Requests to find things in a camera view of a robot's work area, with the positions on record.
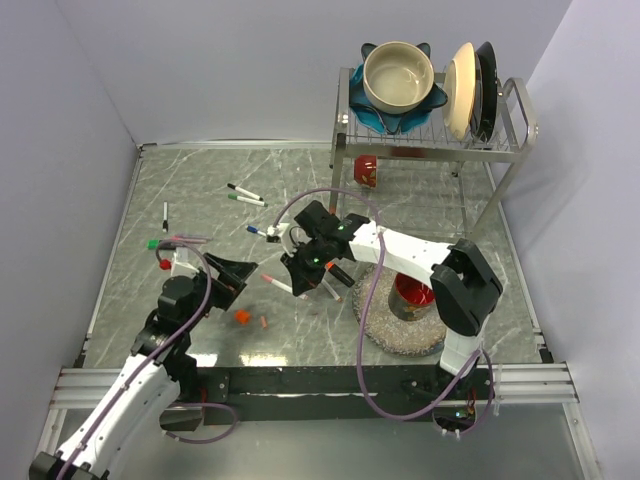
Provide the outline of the orange and black highlighter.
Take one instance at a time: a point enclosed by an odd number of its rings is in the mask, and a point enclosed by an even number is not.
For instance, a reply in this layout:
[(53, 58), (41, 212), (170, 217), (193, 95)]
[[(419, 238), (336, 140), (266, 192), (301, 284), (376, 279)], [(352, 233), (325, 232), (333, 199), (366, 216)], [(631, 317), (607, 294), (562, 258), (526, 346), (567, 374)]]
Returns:
[(333, 262), (326, 265), (326, 270), (343, 285), (351, 288), (355, 284), (355, 280), (347, 274), (341, 267)]

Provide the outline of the salmon capped white marker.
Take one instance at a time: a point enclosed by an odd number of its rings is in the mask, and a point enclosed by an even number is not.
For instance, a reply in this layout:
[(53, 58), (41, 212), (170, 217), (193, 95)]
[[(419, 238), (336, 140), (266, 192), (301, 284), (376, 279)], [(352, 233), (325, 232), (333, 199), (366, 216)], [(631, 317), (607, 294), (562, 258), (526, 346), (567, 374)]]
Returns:
[(329, 284), (327, 280), (322, 280), (321, 284), (328, 291), (328, 293), (333, 297), (336, 302), (343, 302), (342, 297), (338, 294), (338, 292)]

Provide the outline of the orange highlighter cap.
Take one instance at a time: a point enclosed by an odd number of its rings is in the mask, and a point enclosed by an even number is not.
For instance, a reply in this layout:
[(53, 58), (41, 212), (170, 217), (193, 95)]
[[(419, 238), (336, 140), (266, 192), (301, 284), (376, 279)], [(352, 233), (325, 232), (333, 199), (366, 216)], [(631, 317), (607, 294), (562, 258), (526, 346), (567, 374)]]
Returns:
[(241, 325), (246, 325), (251, 320), (251, 314), (246, 310), (237, 310), (234, 313), (234, 319)]

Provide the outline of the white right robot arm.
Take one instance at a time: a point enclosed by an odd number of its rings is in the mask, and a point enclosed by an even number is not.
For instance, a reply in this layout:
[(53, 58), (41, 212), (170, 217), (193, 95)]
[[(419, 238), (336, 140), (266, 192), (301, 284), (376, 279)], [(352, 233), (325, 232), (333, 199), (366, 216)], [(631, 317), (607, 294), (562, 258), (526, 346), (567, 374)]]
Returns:
[(339, 218), (316, 200), (292, 223), (270, 226), (267, 235), (283, 246), (281, 261), (295, 296), (316, 288), (326, 265), (336, 259), (380, 264), (427, 286), (446, 326), (439, 390), (449, 398), (460, 398), (472, 387), (469, 359), (480, 351), (484, 323), (503, 293), (502, 283), (475, 243), (464, 238), (453, 244), (427, 241), (355, 213)]

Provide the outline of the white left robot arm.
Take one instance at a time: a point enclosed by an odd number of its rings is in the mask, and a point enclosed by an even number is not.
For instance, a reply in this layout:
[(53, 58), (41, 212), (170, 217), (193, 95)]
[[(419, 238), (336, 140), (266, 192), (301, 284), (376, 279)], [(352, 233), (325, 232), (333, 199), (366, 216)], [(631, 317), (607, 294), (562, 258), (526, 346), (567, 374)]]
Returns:
[(109, 390), (54, 453), (37, 454), (29, 478), (115, 479), (134, 444), (159, 429), (166, 409), (200, 399), (197, 362), (187, 353), (190, 333), (211, 310), (228, 310), (258, 265), (210, 253), (199, 259), (201, 268), (173, 273), (163, 283)]

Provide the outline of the purple pen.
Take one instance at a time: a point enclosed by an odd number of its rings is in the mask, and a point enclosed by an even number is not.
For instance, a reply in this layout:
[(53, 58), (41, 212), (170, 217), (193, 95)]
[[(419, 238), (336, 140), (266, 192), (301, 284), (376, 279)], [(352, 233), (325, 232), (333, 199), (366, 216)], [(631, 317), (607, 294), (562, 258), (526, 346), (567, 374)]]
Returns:
[(171, 241), (181, 241), (185, 243), (194, 243), (194, 244), (205, 244), (211, 241), (209, 237), (202, 236), (179, 236), (175, 235), (170, 237)]

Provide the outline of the pink capped white marker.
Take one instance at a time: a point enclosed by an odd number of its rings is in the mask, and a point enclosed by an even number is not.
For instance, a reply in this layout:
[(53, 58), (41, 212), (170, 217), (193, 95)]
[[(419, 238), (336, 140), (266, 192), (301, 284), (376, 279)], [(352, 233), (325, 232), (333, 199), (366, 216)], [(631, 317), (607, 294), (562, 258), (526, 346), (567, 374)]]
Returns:
[(271, 284), (271, 285), (275, 286), (276, 288), (278, 288), (278, 289), (280, 289), (280, 290), (282, 290), (282, 291), (285, 291), (285, 292), (287, 292), (287, 293), (289, 293), (289, 294), (292, 294), (292, 293), (293, 293), (292, 287), (291, 287), (290, 285), (288, 285), (288, 284), (286, 284), (286, 283), (284, 283), (284, 282), (282, 282), (282, 281), (280, 281), (280, 280), (277, 280), (277, 279), (273, 278), (273, 277), (272, 277), (272, 276), (270, 276), (270, 275), (262, 274), (262, 275), (261, 275), (261, 278), (262, 278), (265, 282), (267, 282), (267, 283), (269, 283), (269, 284)]

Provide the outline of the blue capped white marker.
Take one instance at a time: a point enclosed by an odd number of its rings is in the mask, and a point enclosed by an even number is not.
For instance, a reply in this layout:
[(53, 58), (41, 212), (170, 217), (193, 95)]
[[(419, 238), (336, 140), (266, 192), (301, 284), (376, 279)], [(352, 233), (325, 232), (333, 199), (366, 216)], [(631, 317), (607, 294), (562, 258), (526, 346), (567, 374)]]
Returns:
[(259, 235), (261, 237), (267, 237), (267, 233), (258, 229), (257, 227), (251, 226), (251, 225), (247, 225), (246, 230), (249, 233), (255, 234), (255, 235)]

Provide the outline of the green capped white marker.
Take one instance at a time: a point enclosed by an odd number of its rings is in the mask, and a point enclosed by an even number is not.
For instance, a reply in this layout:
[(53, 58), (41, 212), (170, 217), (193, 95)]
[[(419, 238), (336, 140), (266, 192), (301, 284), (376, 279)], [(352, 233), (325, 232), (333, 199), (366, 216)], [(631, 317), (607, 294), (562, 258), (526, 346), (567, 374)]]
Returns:
[(248, 197), (244, 197), (244, 196), (239, 196), (236, 194), (228, 194), (227, 198), (234, 200), (234, 201), (238, 201), (238, 202), (242, 202), (242, 203), (246, 203), (246, 204), (251, 204), (251, 205), (256, 205), (256, 206), (260, 206), (260, 207), (268, 207), (268, 203), (262, 200), (256, 200), (253, 198), (248, 198)]

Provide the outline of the small black capped marker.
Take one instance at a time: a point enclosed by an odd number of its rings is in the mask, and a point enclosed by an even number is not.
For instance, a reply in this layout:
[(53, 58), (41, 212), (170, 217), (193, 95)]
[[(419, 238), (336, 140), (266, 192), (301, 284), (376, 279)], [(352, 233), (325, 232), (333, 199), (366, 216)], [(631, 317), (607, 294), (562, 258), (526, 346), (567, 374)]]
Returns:
[(169, 231), (169, 203), (167, 201), (163, 202), (162, 231), (165, 233)]

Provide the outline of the green and black highlighter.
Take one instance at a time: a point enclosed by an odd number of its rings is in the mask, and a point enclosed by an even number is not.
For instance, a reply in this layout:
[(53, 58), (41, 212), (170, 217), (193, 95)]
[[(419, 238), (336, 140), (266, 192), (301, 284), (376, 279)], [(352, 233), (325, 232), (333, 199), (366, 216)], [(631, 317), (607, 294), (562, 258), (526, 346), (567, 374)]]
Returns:
[(155, 240), (149, 240), (147, 242), (146, 248), (148, 250), (168, 251), (168, 250), (175, 250), (177, 248), (177, 245), (175, 242), (170, 240), (155, 239)]

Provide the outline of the black capped white marker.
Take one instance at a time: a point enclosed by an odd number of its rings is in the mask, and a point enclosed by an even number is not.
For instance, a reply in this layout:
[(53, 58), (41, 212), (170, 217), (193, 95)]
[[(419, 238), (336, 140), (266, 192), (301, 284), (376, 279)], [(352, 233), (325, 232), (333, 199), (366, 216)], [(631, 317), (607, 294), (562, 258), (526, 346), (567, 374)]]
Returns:
[(241, 196), (253, 199), (253, 200), (257, 200), (257, 201), (264, 201), (264, 198), (258, 194), (255, 194), (249, 190), (246, 190), (240, 186), (237, 186), (233, 183), (227, 183), (227, 187), (230, 188), (231, 190), (239, 193)]

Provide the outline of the black and red mug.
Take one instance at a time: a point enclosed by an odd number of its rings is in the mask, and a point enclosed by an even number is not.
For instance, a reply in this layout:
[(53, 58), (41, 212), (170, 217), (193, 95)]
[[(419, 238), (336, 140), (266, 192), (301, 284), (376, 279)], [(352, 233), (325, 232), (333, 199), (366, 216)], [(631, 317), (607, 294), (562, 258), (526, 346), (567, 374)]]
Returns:
[(426, 317), (435, 305), (433, 290), (407, 275), (397, 273), (388, 295), (391, 312), (404, 322), (415, 322)]

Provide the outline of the small red cup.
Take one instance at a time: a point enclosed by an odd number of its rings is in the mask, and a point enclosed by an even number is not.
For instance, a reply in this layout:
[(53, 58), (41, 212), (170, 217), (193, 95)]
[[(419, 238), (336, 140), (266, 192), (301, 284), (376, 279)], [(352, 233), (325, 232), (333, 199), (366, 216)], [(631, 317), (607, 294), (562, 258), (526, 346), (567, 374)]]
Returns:
[(375, 155), (360, 155), (353, 163), (354, 181), (369, 188), (377, 186), (377, 157)]

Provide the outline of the speckled grey plate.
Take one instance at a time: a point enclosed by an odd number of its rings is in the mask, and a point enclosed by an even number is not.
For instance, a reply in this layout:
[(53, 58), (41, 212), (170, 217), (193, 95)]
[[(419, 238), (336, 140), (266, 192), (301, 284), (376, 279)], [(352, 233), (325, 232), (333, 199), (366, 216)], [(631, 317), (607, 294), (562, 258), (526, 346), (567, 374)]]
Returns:
[(446, 326), (435, 301), (410, 307), (395, 288), (396, 273), (384, 268), (369, 306), (365, 335), (382, 350), (408, 357), (439, 353)]

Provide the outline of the blue star-shaped bowl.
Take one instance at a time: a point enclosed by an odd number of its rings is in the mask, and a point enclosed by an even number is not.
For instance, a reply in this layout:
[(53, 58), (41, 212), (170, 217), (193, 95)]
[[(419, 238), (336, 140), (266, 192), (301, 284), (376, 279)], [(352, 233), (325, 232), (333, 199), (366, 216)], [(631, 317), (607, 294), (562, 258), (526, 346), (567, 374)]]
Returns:
[(349, 107), (375, 132), (409, 133), (446, 105), (448, 95), (436, 83), (428, 43), (364, 43), (361, 57), (349, 80)]

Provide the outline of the steel dish rack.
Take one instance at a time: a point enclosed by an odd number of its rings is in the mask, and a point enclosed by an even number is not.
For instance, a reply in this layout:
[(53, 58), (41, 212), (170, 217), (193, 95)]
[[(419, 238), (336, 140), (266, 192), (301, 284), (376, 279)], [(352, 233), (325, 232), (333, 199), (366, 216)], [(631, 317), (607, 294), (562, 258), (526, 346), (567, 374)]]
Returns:
[(339, 71), (329, 166), (331, 185), (357, 187), (357, 157), (378, 160), (372, 197), (393, 228), (427, 239), (478, 241), (505, 229), (501, 200), (533, 149), (539, 125), (523, 79), (498, 85), (497, 120), (489, 138), (456, 139), (439, 111), (408, 134), (377, 133), (349, 106), (354, 71)]

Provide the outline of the beige ceramic bowl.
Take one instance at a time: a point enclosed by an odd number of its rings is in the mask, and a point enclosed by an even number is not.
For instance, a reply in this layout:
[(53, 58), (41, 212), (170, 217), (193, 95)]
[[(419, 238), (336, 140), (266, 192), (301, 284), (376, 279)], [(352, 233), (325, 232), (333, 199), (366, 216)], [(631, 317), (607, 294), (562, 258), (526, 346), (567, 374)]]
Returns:
[(430, 93), (434, 79), (429, 56), (416, 45), (391, 41), (365, 48), (364, 93), (384, 113), (403, 114), (417, 107)]

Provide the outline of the cream plate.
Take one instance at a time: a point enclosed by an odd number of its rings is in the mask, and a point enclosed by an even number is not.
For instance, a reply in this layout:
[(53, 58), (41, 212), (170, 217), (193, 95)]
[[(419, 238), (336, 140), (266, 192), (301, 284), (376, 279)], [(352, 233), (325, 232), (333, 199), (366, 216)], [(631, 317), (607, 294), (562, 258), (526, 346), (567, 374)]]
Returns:
[(476, 89), (476, 63), (473, 44), (463, 44), (445, 71), (443, 90), (448, 100), (443, 120), (453, 137), (462, 141), (470, 125)]

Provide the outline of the black plate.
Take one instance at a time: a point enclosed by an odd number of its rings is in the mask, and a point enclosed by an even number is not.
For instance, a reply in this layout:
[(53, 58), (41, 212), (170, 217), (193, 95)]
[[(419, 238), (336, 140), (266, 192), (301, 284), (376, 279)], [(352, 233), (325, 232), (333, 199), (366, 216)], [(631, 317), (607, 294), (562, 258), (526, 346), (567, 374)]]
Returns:
[(485, 41), (475, 50), (476, 88), (470, 121), (472, 137), (487, 143), (493, 136), (498, 104), (497, 61), (493, 45)]

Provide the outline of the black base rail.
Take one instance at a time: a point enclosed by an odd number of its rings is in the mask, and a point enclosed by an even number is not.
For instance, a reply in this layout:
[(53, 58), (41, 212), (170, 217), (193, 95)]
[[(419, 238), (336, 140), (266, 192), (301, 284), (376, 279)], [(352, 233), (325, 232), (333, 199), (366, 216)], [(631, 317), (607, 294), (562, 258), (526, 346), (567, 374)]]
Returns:
[[(436, 400), (453, 376), (436, 365), (365, 366), (374, 403), (407, 415)], [(378, 414), (366, 402), (354, 366), (203, 367), (179, 404), (206, 402), (206, 425), (228, 424), (231, 415), (211, 405), (232, 407), (241, 421), (369, 419)]]

